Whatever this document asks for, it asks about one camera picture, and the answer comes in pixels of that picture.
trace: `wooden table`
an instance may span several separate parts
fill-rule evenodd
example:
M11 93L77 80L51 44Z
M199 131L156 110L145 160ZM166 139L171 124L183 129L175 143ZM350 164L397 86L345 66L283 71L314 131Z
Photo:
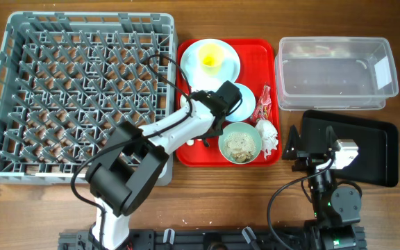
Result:
M180 43L189 38L253 37L266 39L275 51L285 36L385 37L392 47L400 88L399 1L0 0L0 46L7 17L19 10L164 12L174 16ZM382 110L341 113L392 122L400 131L400 90ZM283 142L289 126L299 125L301 116L302 112L281 112ZM171 184L153 189L134 213L131 227L265 226L272 193L302 175L292 173L290 165L281 160L266 168L189 168L176 161ZM400 249L400 180L394 188L360 185L364 190L360 225L367 232L369 249ZM87 188L80 190L89 196ZM272 214L278 226L300 226L313 218L299 185L282 193ZM0 249L56 249L59 232L88 228L94 219L95 209L78 201L68 185L0 185Z

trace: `yellow liquid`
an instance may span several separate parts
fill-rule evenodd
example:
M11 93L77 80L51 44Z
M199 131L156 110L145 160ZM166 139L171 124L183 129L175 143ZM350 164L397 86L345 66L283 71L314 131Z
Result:
M214 56L205 56L203 59L203 64L206 66L215 66L217 64L217 60L215 60Z

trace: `dish rack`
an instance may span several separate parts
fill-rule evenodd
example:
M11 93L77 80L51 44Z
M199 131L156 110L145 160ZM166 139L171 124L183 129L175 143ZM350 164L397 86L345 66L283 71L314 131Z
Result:
M0 51L0 183L68 183L120 123L169 115L174 89L146 61L175 60L177 44L168 14L13 13ZM150 66L175 81L167 61L152 58ZM171 156L157 185L171 181L172 163ZM85 182L84 170L76 182Z

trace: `white plate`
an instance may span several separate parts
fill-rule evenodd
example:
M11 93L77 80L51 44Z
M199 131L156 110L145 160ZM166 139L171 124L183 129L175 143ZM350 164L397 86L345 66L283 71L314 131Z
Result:
M207 43L219 45L224 52L222 68L215 76L205 74L199 64L199 49ZM226 81L234 83L240 73L240 59L235 49L229 44L216 39L203 39L191 44L181 56L180 64L193 90L218 90Z
M247 86L240 83L234 83L234 85L236 85L239 88L240 93L242 93L242 105L240 105L234 113L228 115L226 121L241 122L250 117L254 112L254 109L256 108L256 98L254 97L254 93Z

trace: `small robot arm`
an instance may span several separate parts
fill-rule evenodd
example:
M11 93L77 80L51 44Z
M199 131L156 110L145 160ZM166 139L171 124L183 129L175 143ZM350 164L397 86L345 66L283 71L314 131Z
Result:
M124 122L117 127L104 149L122 142L133 143L98 157L85 175L95 201L106 211L103 222L101 211L97 210L97 221L91 229L94 244L99 245L102 230L103 247L119 247L128 237L131 214L148 197L169 155L192 138L206 143L205 138L221 135L225 117L241 98L238 87L227 81L216 92L192 93L188 100L192 107L185 105L160 121L138 128ZM159 133L182 120L190 108L192 112L183 122ZM136 170L119 158L121 153L141 159Z
M311 197L307 193L306 196L312 203L316 219L304 224L310 240L309 249L366 249L354 226L360 222L362 190L351 181L337 182L333 173L334 169L351 164L358 155L358 146L351 139L339 139L332 126L326 128L326 145L325 152L309 152L296 127L292 126L282 155L284 160L294 160L292 171L312 176L308 178Z

